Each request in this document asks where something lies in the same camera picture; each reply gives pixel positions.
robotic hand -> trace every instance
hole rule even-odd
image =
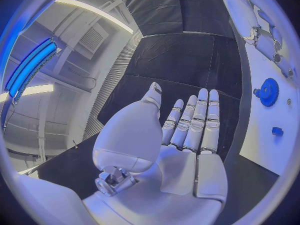
[[[113,210],[131,224],[177,224],[174,219],[212,224],[225,204],[227,176],[216,154],[218,92],[202,88],[189,98],[182,116],[184,102],[177,100],[162,128],[161,96],[161,87],[152,83],[140,101],[107,122],[96,140],[99,191],[84,203],[99,223],[111,224],[105,214]]]

ventilation grille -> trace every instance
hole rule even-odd
[[[142,38],[143,35],[140,30],[134,33],[112,65],[89,114],[83,134],[83,141],[99,133],[104,127],[104,125],[97,120],[97,116],[111,95],[112,91],[123,77],[127,66]]]
[[[85,46],[91,52],[95,52],[99,47],[103,36],[99,34],[93,27],[91,27],[80,39],[81,45]]]

blue knob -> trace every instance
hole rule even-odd
[[[284,134],[284,131],[280,127],[274,126],[272,128],[272,134],[275,136],[282,137],[282,135]]]

led light strip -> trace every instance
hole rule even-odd
[[[77,1],[77,0],[55,0],[55,2],[58,3],[64,3],[64,4],[70,4],[70,5],[74,5],[83,9],[87,9],[90,10],[91,12],[98,14],[110,21],[112,21],[113,23],[119,25],[121,28],[125,29],[126,31],[130,32],[131,34],[133,34],[133,30],[125,25],[123,22],[119,21],[118,19],[116,19],[115,17],[109,15],[108,13],[106,13],[105,11],[102,11],[94,6],[88,5],[82,1]]]
[[[47,92],[53,92],[54,87],[52,84],[48,85],[39,85],[39,86],[30,86],[25,89],[23,92],[23,96],[31,95],[31,94],[40,94],[40,93],[47,93]],[[4,102],[7,99],[8,92],[0,94],[0,103]]]

blue gear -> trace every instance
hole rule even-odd
[[[278,83],[273,78],[268,78],[261,85],[260,89],[255,88],[253,94],[260,99],[260,102],[266,107],[272,107],[279,95]]]

